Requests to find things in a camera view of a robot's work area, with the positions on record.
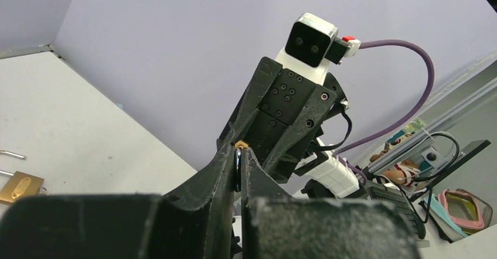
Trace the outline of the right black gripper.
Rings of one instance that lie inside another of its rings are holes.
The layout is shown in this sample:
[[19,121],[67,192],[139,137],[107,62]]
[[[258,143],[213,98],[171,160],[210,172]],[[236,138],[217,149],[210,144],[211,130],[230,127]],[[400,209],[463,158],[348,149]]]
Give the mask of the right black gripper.
[[239,101],[234,121],[226,124],[224,136],[216,141],[217,152],[226,152],[243,140],[277,183],[287,183],[336,100],[333,89],[263,57]]

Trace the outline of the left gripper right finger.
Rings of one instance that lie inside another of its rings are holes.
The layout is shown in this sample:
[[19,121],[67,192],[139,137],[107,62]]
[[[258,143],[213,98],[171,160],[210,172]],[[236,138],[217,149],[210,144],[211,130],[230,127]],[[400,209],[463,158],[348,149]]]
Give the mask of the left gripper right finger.
[[244,258],[419,258],[393,204],[364,199],[297,199],[240,152]]

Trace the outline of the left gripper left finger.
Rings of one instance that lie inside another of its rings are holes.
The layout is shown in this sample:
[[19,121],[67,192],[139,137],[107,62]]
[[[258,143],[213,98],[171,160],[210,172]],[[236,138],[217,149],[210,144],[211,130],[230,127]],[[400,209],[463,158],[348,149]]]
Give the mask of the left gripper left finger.
[[2,258],[229,258],[236,151],[165,195],[50,195],[1,220]]

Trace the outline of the small brass padlock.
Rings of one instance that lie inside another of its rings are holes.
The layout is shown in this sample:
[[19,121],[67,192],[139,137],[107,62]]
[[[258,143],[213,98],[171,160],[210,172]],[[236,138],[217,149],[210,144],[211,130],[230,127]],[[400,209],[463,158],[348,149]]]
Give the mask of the small brass padlock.
[[234,191],[241,192],[241,155],[244,148],[249,145],[239,140],[234,144]]

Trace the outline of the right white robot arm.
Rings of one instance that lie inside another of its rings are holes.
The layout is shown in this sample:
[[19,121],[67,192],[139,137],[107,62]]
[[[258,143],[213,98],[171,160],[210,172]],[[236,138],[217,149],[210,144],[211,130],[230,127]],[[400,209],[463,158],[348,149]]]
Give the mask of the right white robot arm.
[[262,58],[216,141],[249,147],[261,168],[278,184],[292,175],[309,176],[334,196],[360,189],[335,144],[324,144],[322,123],[347,116],[348,100],[336,77],[322,72],[315,82],[303,70]]

